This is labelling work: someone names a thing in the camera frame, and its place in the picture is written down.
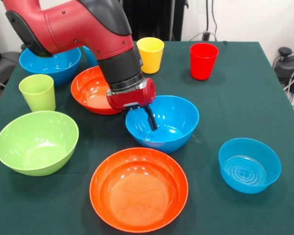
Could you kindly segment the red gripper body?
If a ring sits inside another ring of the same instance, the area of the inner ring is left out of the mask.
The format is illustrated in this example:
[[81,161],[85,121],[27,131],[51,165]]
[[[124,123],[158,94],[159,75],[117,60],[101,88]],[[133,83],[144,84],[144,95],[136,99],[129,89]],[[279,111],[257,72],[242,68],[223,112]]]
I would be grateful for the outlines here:
[[144,78],[139,85],[121,92],[113,92],[108,89],[106,97],[110,106],[115,110],[124,110],[135,105],[146,106],[155,99],[156,87],[151,78]]

